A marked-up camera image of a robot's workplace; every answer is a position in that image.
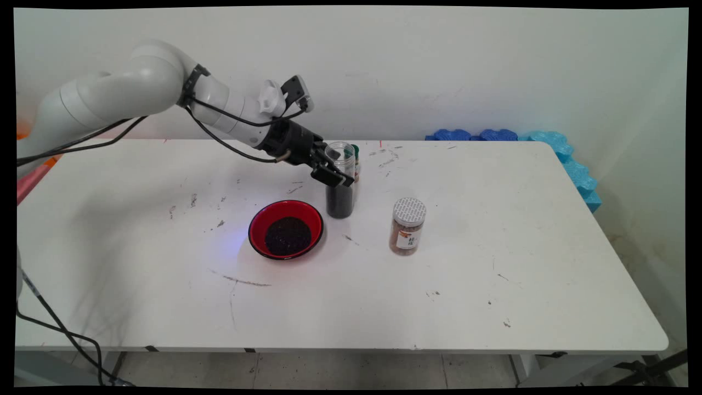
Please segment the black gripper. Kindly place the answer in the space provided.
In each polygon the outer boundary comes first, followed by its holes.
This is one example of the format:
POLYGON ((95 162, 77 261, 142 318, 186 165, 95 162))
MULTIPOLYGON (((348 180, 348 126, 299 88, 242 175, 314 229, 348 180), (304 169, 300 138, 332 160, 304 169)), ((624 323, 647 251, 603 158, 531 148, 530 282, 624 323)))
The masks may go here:
POLYGON ((310 176, 327 187, 351 187, 354 183, 353 175, 349 176, 335 165, 343 162, 343 142, 324 142, 323 137, 292 120, 270 125, 257 150, 272 157, 289 153, 285 162, 309 165, 310 176))

